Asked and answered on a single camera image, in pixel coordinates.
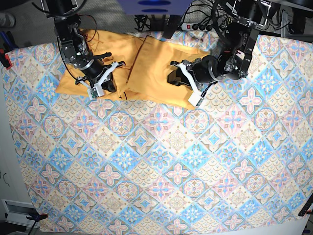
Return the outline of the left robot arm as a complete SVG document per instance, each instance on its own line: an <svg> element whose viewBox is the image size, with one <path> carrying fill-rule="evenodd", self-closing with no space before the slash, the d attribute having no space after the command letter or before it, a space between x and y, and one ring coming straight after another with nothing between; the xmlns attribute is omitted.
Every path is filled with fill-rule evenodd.
<svg viewBox="0 0 313 235"><path fill-rule="evenodd" d="M172 61L176 70L168 74L171 85L186 85L192 89L188 102L199 107L208 90L225 78L239 80L247 77L252 52L260 33L259 27L272 25L274 15L280 15L280 4L268 0L236 0L228 13L232 21L224 29L218 24L218 7L226 8L224 0L215 0L211 16L213 29L219 40L216 55L207 55L194 61Z"/></svg>

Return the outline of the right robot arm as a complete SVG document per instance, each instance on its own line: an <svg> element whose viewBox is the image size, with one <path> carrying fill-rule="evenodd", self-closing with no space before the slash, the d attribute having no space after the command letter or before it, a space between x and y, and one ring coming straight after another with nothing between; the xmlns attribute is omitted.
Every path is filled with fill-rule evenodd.
<svg viewBox="0 0 313 235"><path fill-rule="evenodd" d="M42 0L39 7L34 2L31 4L47 18L53 18L54 31L57 36L57 44L63 64L73 65L83 73L83 76L75 77L75 85L83 85L87 88L91 100L100 98L104 92L117 91L113 80L113 71L125 65L125 62L112 62L105 65L101 61L112 54L106 52L94 55L88 46L87 37L83 35L79 26L81 18L78 12L85 6L86 0L78 4L72 0Z"/></svg>

